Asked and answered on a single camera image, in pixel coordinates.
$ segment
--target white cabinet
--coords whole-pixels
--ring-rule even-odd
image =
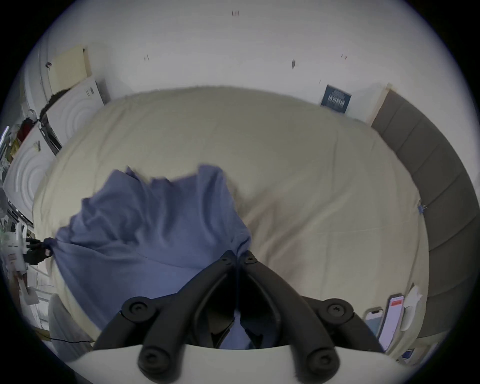
[[[64,146],[102,107],[95,79],[89,77],[64,94],[47,111],[48,122]]]
[[[37,123],[16,153],[3,183],[10,202],[31,222],[35,193],[54,160]]]

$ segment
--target blue blanket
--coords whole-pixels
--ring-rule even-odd
[[[102,330],[126,300],[177,293],[225,251],[247,251],[251,236],[222,170],[201,166],[194,176],[150,184],[130,169],[116,170],[45,243],[72,295]],[[236,321],[222,347],[247,345]]]

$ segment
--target headboard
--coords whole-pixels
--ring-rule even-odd
[[[417,185],[430,250],[427,309],[419,337],[451,329],[480,268],[480,208],[461,160],[418,109],[388,91],[372,127]]]

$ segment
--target phone screen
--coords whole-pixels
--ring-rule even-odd
[[[395,335],[395,331],[400,322],[400,317],[403,313],[403,300],[403,295],[394,295],[391,296],[388,301],[385,321],[382,327],[382,331],[380,333],[380,337],[378,338],[380,345],[382,346],[384,351],[387,351],[388,347],[390,347],[390,344],[392,343],[393,337]]]
[[[378,336],[380,326],[382,325],[382,319],[384,317],[384,311],[379,309],[377,311],[371,311],[367,313],[365,317],[365,323],[370,328],[375,336]]]

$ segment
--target beige bedsheet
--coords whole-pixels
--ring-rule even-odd
[[[429,254],[410,174],[370,127],[291,97],[208,87],[111,102],[40,185],[37,237],[54,237],[114,169],[174,179],[200,163],[225,171],[251,251],[301,295],[347,300],[363,316],[418,285],[414,323],[397,331],[389,353],[399,356],[417,338]],[[98,337],[54,262],[50,269],[74,320]]]

